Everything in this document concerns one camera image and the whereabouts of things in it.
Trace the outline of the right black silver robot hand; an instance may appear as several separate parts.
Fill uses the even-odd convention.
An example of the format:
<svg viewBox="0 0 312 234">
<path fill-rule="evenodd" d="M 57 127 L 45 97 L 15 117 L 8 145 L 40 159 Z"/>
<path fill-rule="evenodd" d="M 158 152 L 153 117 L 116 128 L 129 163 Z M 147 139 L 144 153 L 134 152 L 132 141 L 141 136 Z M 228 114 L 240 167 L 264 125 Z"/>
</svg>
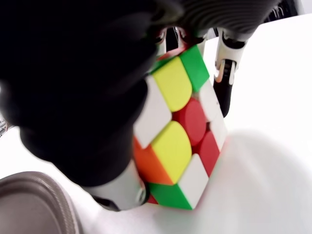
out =
<svg viewBox="0 0 312 234">
<path fill-rule="evenodd" d="M 275 0 L 3 0 L 0 111 L 24 146 L 104 208 L 143 205 L 133 158 L 161 30 L 212 27 L 246 41 Z"/>
</svg>

